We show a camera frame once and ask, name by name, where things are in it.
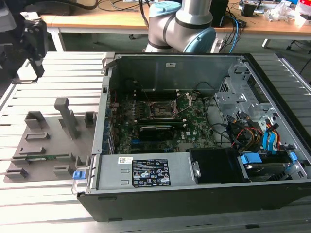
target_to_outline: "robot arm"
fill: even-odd
[[[207,52],[216,37],[210,0],[159,2],[150,7],[146,52]]]
[[[47,25],[41,19],[26,20],[20,14],[26,5],[33,2],[0,0],[0,68],[16,83],[36,81],[44,73],[42,60],[48,51]],[[29,78],[27,73],[27,80],[22,81],[24,70],[19,71],[16,62],[9,61],[5,46],[13,46],[24,53],[33,68],[33,77]]]

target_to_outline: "warning label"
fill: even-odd
[[[135,188],[171,185],[167,159],[133,160],[132,171]]]

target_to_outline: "cable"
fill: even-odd
[[[75,7],[83,8],[86,10],[94,10],[98,6],[98,0],[96,0],[95,4],[92,6],[86,6],[86,5],[79,4],[76,2],[72,2],[69,0],[42,0],[42,1],[38,1],[38,2],[60,2],[60,3],[66,4],[66,5],[75,6]]]
[[[147,3],[147,5],[150,7],[149,0],[145,0],[145,2],[146,2],[146,3]]]
[[[301,74],[303,72],[303,70],[306,68],[306,66],[308,65],[308,63],[311,61],[311,58],[307,61],[307,63],[305,63],[305,65],[302,67],[301,71],[299,72],[299,74]]]
[[[123,9],[121,8],[120,10],[108,10],[108,9],[104,9],[104,8],[100,7],[100,4],[102,4],[102,3],[104,3],[104,2],[106,2],[106,1],[100,0],[100,1],[98,2],[98,8],[101,9],[102,11],[109,11],[109,12],[124,11],[124,10],[130,9],[130,8],[134,8],[134,7],[139,6],[139,4],[137,4],[137,5],[134,5],[134,6],[127,7],[127,8],[123,8]]]
[[[122,11],[131,11],[131,12],[138,12],[138,10],[130,8],[130,9],[124,9],[124,8],[119,8],[115,5],[115,2],[112,2],[111,0],[108,0],[108,2],[110,3],[110,5],[115,8],[116,10],[122,10]]]
[[[216,91],[216,89],[214,87],[212,87],[208,82],[206,81],[200,81],[198,82],[195,86],[194,86],[194,90],[196,90],[198,88],[198,85],[200,85],[201,83],[205,83],[207,84],[210,88],[212,88],[214,91]]]
[[[299,47],[299,48],[301,48],[302,50],[304,50],[304,48],[301,47],[301,46],[299,46],[299,45],[297,45],[296,42],[294,42],[294,44],[295,44],[297,47]]]
[[[148,23],[148,20],[147,20],[147,18],[145,16],[142,0],[138,0],[138,1],[139,1],[139,8],[140,8],[141,17],[144,20],[144,23],[145,23],[146,27],[149,28],[149,23]]]
[[[236,43],[239,42],[239,40],[240,40],[240,38],[241,38],[241,34],[242,34],[241,28],[240,28],[240,27],[237,28],[237,23],[236,23],[236,22],[237,22],[237,19],[236,19],[236,17],[234,16],[234,14],[231,13],[230,8],[229,8],[228,6],[227,6],[227,9],[228,9],[228,10],[227,10],[226,12],[229,13],[229,16],[226,16],[226,17],[229,18],[229,19],[231,20],[233,27],[232,27],[232,31],[231,31],[230,35],[226,38],[226,40],[225,40],[223,46],[220,48],[219,52],[221,52],[222,50],[225,51],[226,47],[227,47],[228,45],[231,45],[231,44],[232,44],[234,38],[231,37],[231,35],[232,35],[234,32],[235,32],[235,33],[238,33],[238,37],[237,37]]]
[[[233,17],[230,17],[230,18],[232,18],[235,21],[235,23],[237,25],[237,29],[236,29],[236,34],[235,34],[234,42],[233,42],[233,45],[232,45],[231,50],[230,50],[229,53],[231,53],[233,51],[233,49],[234,49],[234,47],[235,47],[235,45],[237,43],[238,32],[239,32],[239,23],[238,23],[238,21],[235,18],[233,18]]]
[[[221,133],[221,132],[219,132],[219,131],[213,129],[212,126],[210,125],[209,121],[208,121],[207,112],[208,112],[208,108],[209,108],[209,106],[210,106],[210,103],[212,102],[213,99],[214,99],[213,97],[210,98],[210,100],[208,101],[206,110],[205,110],[205,118],[206,118],[207,125],[208,125],[209,128],[210,128],[211,130],[213,130],[215,133],[217,133],[217,134],[219,134],[220,136],[224,137],[225,139],[228,139],[229,141],[231,141],[231,139],[230,139],[228,136],[226,136],[226,135],[224,135],[223,133]]]

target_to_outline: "blue plastic latch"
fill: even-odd
[[[83,180],[86,178],[86,172],[85,171],[74,171],[72,178],[74,180]]]
[[[298,157],[297,157],[297,155],[296,155],[294,152],[291,152],[291,153],[290,153],[290,158],[291,158],[292,162],[298,160]]]
[[[276,139],[276,135],[274,133],[271,134],[269,144],[268,144],[268,151],[270,151],[272,154],[276,154],[276,151],[273,149],[273,144]]]
[[[246,153],[241,156],[243,164],[261,164],[262,160],[258,153]]]
[[[269,136],[269,133],[268,133],[268,130],[266,130],[266,132],[264,132],[263,140],[262,140],[262,146],[264,149],[267,149],[268,147],[268,136]]]

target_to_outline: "electronic component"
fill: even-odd
[[[139,129],[142,141],[167,141],[174,138],[175,128],[172,126],[147,126]]]
[[[169,102],[151,102],[149,119],[175,119],[177,106],[175,101]]]

